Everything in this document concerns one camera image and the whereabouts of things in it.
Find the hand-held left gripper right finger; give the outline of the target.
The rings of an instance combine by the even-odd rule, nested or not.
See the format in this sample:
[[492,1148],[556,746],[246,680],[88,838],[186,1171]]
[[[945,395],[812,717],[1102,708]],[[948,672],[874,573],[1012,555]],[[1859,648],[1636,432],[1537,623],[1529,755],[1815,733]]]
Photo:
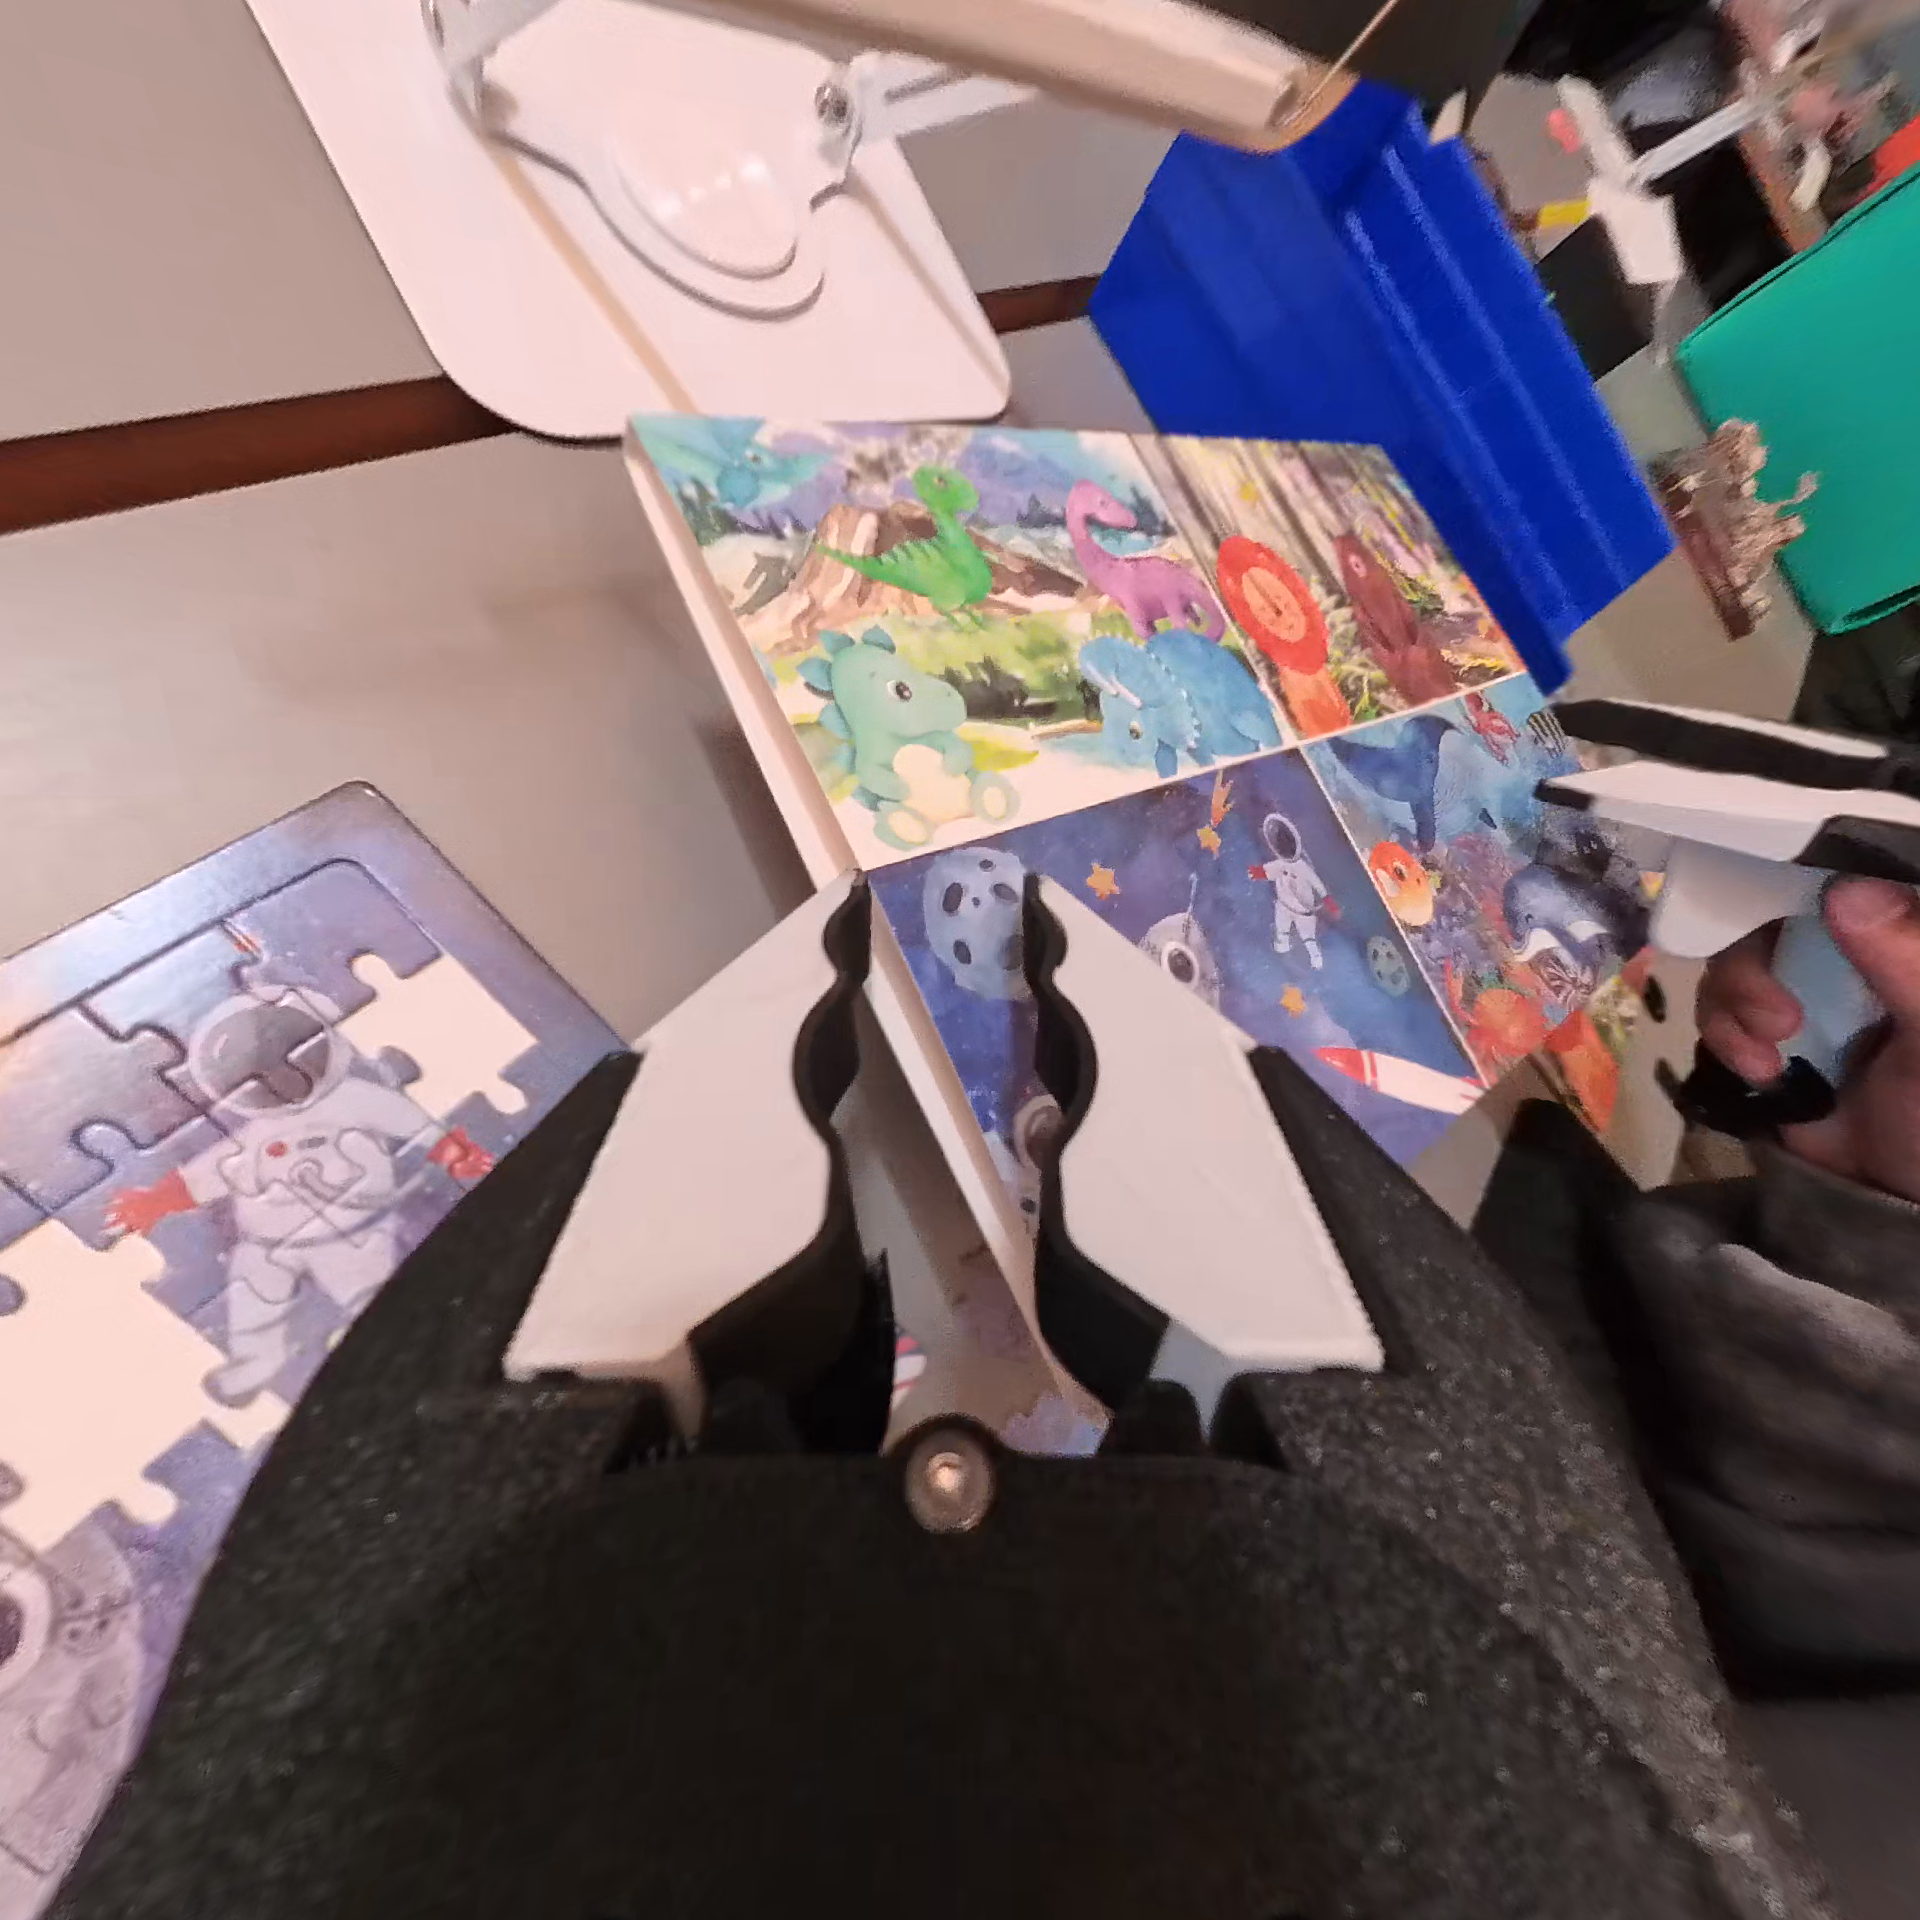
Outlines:
[[1169,1387],[1211,1437],[1251,1380],[1383,1369],[1280,1111],[1292,1067],[1064,885],[1023,885],[1040,1164],[1038,1332],[1110,1418]]

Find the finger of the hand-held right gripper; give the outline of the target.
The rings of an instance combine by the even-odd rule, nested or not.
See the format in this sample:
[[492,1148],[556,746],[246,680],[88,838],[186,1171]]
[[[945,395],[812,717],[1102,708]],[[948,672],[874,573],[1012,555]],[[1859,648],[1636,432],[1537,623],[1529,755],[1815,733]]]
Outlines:
[[1916,744],[1659,700],[1553,700],[1560,729],[1670,767],[1916,801]]
[[1859,786],[1842,767],[1842,756],[1752,756],[1739,767],[1640,756],[1537,781],[1536,795],[1633,834],[1861,871],[1865,853],[1828,828],[1839,794]]

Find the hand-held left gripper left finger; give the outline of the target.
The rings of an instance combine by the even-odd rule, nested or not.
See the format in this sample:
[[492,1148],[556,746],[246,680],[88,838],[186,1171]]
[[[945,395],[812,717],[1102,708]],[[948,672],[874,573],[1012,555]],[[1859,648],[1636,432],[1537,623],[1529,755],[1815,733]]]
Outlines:
[[837,1126],[867,965],[867,877],[837,873],[632,1044],[506,1380],[632,1383],[686,1443],[747,1396],[810,1451],[883,1448],[899,1324]]

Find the space puzzle board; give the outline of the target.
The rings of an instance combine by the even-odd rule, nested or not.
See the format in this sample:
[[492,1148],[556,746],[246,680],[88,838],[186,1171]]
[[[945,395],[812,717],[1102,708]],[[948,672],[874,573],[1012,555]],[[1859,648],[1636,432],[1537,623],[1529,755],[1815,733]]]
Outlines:
[[3,1915],[324,1360],[617,1044],[361,781],[3,959]]

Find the person's right forearm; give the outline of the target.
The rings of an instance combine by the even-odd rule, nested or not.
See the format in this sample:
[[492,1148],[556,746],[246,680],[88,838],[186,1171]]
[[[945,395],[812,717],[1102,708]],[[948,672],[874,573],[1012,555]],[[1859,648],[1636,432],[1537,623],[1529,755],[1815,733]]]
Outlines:
[[1633,1193],[1610,1282],[1648,1493],[1742,1691],[1916,1691],[1916,1203],[1776,1142]]

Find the grey desk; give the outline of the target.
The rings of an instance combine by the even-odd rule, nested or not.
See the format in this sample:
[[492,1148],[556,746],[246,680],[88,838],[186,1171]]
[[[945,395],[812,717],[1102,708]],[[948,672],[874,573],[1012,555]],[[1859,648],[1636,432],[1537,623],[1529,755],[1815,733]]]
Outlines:
[[3,954],[346,781],[622,1039],[810,894],[619,454],[481,424],[246,3],[3,3]]

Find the person's right hand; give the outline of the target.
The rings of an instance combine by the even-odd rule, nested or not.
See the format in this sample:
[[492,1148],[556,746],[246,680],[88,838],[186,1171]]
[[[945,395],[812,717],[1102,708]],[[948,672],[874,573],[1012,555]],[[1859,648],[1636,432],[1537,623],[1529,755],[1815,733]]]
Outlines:
[[[1836,877],[1823,897],[1839,954],[1883,1006],[1883,1028],[1823,1118],[1781,1130],[1781,1142],[1844,1183],[1916,1203],[1916,894],[1880,877]],[[1707,1050],[1749,1087],[1776,1080],[1802,1006],[1772,975],[1776,934],[1760,928],[1714,954],[1696,996]]]

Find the teal plastic bin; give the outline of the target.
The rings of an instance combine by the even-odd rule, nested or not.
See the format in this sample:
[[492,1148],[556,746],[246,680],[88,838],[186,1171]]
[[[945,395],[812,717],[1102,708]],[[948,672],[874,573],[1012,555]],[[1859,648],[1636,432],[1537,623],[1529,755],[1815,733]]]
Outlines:
[[1916,169],[1854,204],[1675,350],[1703,421],[1749,421],[1765,460],[1815,477],[1784,549],[1823,634],[1916,599]]

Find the blue plastic bin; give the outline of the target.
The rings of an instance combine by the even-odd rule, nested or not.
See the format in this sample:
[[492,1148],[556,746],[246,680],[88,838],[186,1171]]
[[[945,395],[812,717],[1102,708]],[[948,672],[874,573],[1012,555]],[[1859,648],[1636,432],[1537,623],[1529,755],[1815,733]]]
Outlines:
[[1383,84],[1280,153],[1178,132],[1091,324],[1167,438],[1389,450],[1544,693],[1675,552],[1466,141]]

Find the illustrated puzzle box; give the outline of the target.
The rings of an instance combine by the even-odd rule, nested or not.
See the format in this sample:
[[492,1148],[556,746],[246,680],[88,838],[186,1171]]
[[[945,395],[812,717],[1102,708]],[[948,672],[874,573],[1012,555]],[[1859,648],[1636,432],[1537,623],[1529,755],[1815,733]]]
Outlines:
[[1544,693],[1371,445],[641,412],[641,506],[1038,1353],[1050,877],[1397,1161],[1516,1067],[1621,1091],[1657,855],[1537,802]]

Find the white flat board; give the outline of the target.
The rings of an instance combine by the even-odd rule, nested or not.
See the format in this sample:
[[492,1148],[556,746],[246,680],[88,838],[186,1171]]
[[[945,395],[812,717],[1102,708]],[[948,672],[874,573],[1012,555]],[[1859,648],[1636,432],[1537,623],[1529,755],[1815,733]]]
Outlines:
[[641,412],[790,421],[989,421],[1012,372],[899,137],[845,177],[790,131],[747,131],[700,57],[688,7],[559,3],[490,79],[609,103],[652,72],[676,155],[585,178],[482,141],[454,103],[422,3],[250,3],[442,370],[482,408],[608,439]]

